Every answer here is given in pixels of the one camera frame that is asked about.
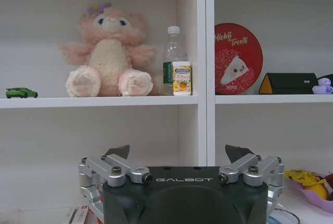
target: green bottle label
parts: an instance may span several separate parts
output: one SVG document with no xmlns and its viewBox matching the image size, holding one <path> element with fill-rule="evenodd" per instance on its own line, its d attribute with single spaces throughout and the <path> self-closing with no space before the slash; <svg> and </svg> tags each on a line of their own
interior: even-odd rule
<svg viewBox="0 0 333 224">
<path fill-rule="evenodd" d="M 172 84 L 172 62 L 163 63 L 163 83 Z"/>
</svg>

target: teddy bear foot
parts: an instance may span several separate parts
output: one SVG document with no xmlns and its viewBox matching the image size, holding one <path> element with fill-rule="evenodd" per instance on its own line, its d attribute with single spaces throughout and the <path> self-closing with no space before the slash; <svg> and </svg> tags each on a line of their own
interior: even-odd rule
<svg viewBox="0 0 333 224">
<path fill-rule="evenodd" d="M 122 96 L 146 96 L 152 90 L 150 74 L 139 70 L 127 70 L 119 79 Z"/>
<path fill-rule="evenodd" d="M 88 66 L 70 72 L 66 88 L 72 97 L 97 96 L 100 90 L 100 77 L 98 72 Z"/>
</svg>

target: flower hair clip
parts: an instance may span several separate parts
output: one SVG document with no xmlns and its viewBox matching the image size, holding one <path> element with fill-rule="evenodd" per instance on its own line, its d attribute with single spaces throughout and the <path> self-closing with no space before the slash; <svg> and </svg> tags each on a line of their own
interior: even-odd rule
<svg viewBox="0 0 333 224">
<path fill-rule="evenodd" d="M 88 10 L 87 13 L 91 16 L 94 14 L 101 14 L 103 13 L 105 8 L 112 7 L 111 3 L 103 3 L 103 4 L 94 4 L 91 6 Z"/>
</svg>

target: green toy car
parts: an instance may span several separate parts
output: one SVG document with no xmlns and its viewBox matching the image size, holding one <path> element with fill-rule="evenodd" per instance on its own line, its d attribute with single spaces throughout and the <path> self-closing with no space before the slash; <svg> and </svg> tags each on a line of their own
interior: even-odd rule
<svg viewBox="0 0 333 224">
<path fill-rule="evenodd" d="M 38 93 L 27 88 L 12 88 L 6 89 L 6 97 L 20 97 L 20 98 L 28 98 L 28 97 L 35 97 L 37 98 Z"/>
</svg>

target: pink teddy bear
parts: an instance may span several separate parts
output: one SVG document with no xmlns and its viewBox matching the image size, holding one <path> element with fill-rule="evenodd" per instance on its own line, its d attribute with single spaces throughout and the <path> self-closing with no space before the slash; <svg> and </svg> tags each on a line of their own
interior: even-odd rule
<svg viewBox="0 0 333 224">
<path fill-rule="evenodd" d="M 139 14 L 128 14 L 106 3 L 83 15 L 79 31 L 86 43 L 60 47 L 67 62 L 81 66 L 70 72 L 66 88 L 72 97 L 145 96 L 152 88 L 149 66 L 156 54 L 141 45 L 147 26 Z"/>
</svg>

